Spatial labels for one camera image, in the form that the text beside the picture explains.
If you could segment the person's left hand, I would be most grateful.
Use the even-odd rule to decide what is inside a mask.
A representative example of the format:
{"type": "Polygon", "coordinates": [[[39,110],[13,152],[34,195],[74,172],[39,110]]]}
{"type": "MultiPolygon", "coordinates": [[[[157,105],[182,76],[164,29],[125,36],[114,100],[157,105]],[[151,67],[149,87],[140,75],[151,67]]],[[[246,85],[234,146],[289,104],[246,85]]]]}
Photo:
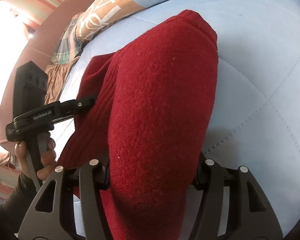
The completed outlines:
{"type": "MultiPolygon", "coordinates": [[[[56,168],[56,153],[55,153],[55,141],[50,138],[47,141],[47,151],[41,155],[41,163],[43,168],[37,172],[37,177],[40,180],[47,180],[49,175],[55,170],[56,168]]],[[[31,174],[29,171],[29,167],[26,162],[26,154],[27,154],[27,146],[24,141],[20,141],[15,145],[15,154],[18,158],[19,165],[21,171],[25,176],[31,178],[31,174]]]]}

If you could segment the left forearm dark sleeve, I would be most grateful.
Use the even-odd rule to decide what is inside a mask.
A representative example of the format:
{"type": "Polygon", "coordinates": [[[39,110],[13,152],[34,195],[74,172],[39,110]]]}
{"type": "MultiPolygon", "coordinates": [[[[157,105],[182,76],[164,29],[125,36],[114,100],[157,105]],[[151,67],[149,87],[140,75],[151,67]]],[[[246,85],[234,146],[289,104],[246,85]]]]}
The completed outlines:
{"type": "Polygon", "coordinates": [[[15,237],[36,194],[32,179],[21,173],[16,187],[0,204],[0,239],[15,237]]]}

